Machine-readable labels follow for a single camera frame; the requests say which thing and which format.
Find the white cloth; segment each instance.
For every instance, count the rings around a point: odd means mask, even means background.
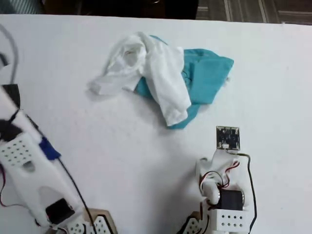
[[[127,37],[112,55],[104,76],[91,82],[99,95],[114,95],[122,88],[134,91],[141,77],[160,105],[168,126],[187,118],[190,97],[181,72],[184,53],[142,32]]]

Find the teal cloth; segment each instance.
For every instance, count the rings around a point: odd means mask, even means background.
[[[220,57],[204,49],[184,50],[184,68],[182,76],[188,89],[192,105],[188,108],[186,120],[169,126],[170,129],[183,129],[192,121],[202,104],[211,104],[223,85],[234,61]],[[136,86],[136,92],[146,98],[152,98],[145,77]]]

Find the white surface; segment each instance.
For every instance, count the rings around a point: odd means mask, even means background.
[[[122,88],[133,92],[145,77],[167,126],[184,121],[191,100],[181,74],[183,48],[167,45],[143,32],[128,36],[114,47],[117,49],[109,58],[105,74],[91,82],[91,91],[107,96]]]
[[[75,16],[0,22],[19,47],[22,108],[63,154],[87,204],[108,209],[119,233],[175,233],[199,209],[195,160],[213,156],[217,125],[240,127],[242,152],[252,157],[253,234],[310,231],[311,26]],[[234,59],[230,82],[182,131],[167,130],[156,104],[135,94],[97,101],[86,91],[115,42],[136,31]],[[8,188],[3,200],[11,197]],[[36,233],[26,213],[1,208],[1,233]]]

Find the white plastic housing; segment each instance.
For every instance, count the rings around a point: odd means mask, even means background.
[[[61,198],[67,201],[75,214],[60,226],[81,214],[78,199],[28,133],[22,133],[0,146],[0,162],[10,174],[20,198],[42,227],[54,226],[49,222],[45,209]]]
[[[246,211],[215,209],[210,212],[210,229],[233,233],[248,233],[250,219]]]

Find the red wire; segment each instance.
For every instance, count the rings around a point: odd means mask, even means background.
[[[236,168],[236,167],[238,167],[239,165],[240,165],[239,161],[236,161],[236,162],[234,162],[234,164],[233,164],[231,167],[229,167],[229,168],[227,168],[227,169],[225,170],[224,173],[225,173],[225,176],[226,176],[228,182],[223,186],[223,188],[227,188],[227,187],[229,187],[229,185],[230,185],[230,178],[229,178],[229,176],[228,176],[227,173],[228,173],[231,169]]]
[[[21,207],[24,207],[23,205],[20,205],[20,204],[12,204],[12,205],[4,205],[4,203],[2,202],[2,191],[5,187],[5,184],[6,184],[6,177],[5,177],[5,171],[4,171],[4,168],[3,166],[0,164],[0,170],[1,170],[1,173],[2,173],[2,178],[3,178],[3,185],[2,185],[2,188],[0,190],[0,205],[2,207],[12,207],[12,206],[21,206]]]

